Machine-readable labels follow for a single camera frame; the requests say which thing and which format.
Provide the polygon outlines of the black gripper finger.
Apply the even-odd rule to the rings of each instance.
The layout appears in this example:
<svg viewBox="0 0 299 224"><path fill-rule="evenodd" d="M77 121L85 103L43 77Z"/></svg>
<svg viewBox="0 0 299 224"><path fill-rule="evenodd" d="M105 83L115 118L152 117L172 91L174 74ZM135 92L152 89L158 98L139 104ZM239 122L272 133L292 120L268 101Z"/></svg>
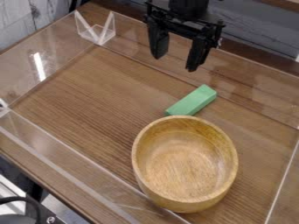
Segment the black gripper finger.
<svg viewBox="0 0 299 224"><path fill-rule="evenodd" d="M202 36L198 36L191 43L191 50L186 63L186 69L194 72L204 63L211 50L211 42Z"/></svg>
<svg viewBox="0 0 299 224"><path fill-rule="evenodd" d="M167 29L152 19L147 23L151 54L159 60L168 52L170 34Z"/></svg>

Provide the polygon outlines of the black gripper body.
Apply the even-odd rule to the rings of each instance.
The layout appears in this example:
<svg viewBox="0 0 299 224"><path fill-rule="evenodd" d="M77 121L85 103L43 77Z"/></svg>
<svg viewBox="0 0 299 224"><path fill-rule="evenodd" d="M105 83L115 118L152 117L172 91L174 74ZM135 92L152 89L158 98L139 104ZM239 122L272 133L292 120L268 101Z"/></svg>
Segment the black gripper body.
<svg viewBox="0 0 299 224"><path fill-rule="evenodd" d="M194 39L204 37L212 47L220 45L224 22L210 14L210 0L144 0L144 22L155 20L170 32Z"/></svg>

